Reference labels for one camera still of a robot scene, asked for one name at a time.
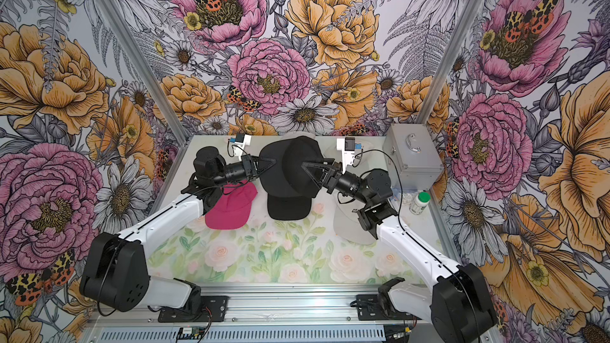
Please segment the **black cap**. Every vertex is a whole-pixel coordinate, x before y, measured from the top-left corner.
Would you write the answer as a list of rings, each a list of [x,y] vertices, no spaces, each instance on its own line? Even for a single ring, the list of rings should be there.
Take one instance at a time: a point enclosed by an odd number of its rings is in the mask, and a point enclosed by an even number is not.
[[[290,197],[281,198],[268,195],[268,215],[278,221],[299,221],[305,219],[311,212],[311,198]]]
[[[276,163],[261,176],[265,191],[277,198],[315,198],[319,187],[302,168],[303,162],[322,163],[324,157],[315,139],[301,136],[265,146],[259,157]]]

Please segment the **pink cap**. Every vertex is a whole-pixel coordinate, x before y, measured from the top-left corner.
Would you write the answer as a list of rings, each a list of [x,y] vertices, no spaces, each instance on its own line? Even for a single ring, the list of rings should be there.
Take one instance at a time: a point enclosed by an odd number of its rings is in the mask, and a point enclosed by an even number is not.
[[[206,226],[212,230],[237,230],[249,220],[257,196],[254,184],[240,182],[225,187],[216,205],[205,215]]]

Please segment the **white Colorado cap front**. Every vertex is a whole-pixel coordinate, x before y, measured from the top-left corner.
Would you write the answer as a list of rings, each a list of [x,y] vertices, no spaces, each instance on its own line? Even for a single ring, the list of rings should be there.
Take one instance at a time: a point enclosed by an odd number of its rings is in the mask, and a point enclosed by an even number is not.
[[[370,232],[363,230],[357,212],[364,203],[355,200],[352,203],[339,203],[335,209],[335,233],[346,241],[359,245],[372,245],[376,239]]]

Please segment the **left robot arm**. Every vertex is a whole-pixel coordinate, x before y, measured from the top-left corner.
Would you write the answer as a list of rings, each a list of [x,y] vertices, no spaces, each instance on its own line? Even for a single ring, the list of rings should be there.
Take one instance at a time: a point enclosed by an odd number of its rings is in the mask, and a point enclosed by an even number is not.
[[[275,164],[274,158],[249,154],[229,164],[216,147],[200,149],[187,186],[168,206],[119,233],[104,232],[94,239],[80,293],[113,311],[149,306],[200,315],[200,286],[150,275],[148,259],[174,233],[205,216],[228,190],[259,179]]]

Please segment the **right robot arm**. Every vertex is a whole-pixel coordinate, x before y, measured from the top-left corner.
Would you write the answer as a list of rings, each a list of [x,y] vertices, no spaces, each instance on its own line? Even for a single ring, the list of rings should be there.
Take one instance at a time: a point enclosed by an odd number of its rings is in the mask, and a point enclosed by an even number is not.
[[[444,342],[481,342],[498,317],[482,272],[460,265],[403,224],[392,206],[389,173],[375,168],[363,177],[340,163],[303,162],[311,181],[328,193],[338,192],[363,203],[358,220],[363,230],[392,249],[424,282],[422,287],[397,277],[381,285],[376,306],[387,319],[407,315],[430,322]]]

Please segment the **silver metal case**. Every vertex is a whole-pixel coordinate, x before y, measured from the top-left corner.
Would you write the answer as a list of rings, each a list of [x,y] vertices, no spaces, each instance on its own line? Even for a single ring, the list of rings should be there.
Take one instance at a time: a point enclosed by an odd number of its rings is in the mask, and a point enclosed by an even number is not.
[[[419,124],[392,124],[383,150],[394,187],[427,191],[443,173],[443,164],[427,128]]]

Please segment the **white bottle green lid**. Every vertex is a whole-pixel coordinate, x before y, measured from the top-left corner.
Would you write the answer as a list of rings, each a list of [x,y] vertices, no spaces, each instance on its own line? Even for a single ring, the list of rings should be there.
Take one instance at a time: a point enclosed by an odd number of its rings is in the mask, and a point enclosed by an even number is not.
[[[428,192],[419,192],[410,204],[410,212],[415,215],[422,214],[427,209],[430,201],[431,196]]]

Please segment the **perforated metal tray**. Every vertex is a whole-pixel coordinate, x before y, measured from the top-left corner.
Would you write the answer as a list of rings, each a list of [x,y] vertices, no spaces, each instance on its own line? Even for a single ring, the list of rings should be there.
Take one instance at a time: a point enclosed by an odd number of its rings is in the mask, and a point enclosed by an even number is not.
[[[179,327],[109,327],[88,342],[176,342]],[[200,341],[181,342],[385,342],[381,325],[213,326]]]

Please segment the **small circuit board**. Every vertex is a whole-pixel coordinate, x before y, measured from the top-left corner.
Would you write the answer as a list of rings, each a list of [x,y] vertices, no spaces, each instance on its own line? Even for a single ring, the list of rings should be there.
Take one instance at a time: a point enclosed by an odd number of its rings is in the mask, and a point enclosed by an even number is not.
[[[203,333],[205,332],[204,328],[200,328],[198,326],[195,327],[181,327],[176,333],[176,342],[181,341],[200,341]]]

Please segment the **aluminium front rail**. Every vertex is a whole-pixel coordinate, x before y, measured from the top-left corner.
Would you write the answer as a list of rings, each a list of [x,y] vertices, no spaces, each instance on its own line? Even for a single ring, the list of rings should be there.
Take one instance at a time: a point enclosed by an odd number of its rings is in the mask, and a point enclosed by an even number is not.
[[[378,291],[378,288],[364,285],[219,284],[200,288],[202,296],[225,295],[230,298],[224,322],[232,318],[239,322],[358,319],[357,310],[349,304],[356,300],[357,295],[377,295]],[[100,322],[111,326],[132,324],[139,319],[137,313],[147,309],[157,312],[158,317],[161,308],[139,306],[127,312],[110,308],[109,313],[98,311],[93,314],[86,326],[92,327]]]

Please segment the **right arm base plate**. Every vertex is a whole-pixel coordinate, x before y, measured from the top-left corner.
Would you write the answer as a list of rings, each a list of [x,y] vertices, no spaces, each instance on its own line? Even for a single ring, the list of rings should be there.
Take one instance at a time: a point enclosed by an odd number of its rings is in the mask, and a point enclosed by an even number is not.
[[[408,314],[390,311],[383,308],[377,295],[357,295],[356,300],[349,304],[357,310],[359,321],[405,320]]]

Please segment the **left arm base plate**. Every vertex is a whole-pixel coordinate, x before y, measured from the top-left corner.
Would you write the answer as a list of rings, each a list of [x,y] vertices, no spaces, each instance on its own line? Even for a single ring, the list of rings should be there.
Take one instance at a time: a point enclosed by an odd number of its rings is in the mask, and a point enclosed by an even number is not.
[[[162,307],[157,322],[160,323],[195,323],[223,322],[225,320],[229,297],[225,295],[202,296],[194,306],[180,309]]]

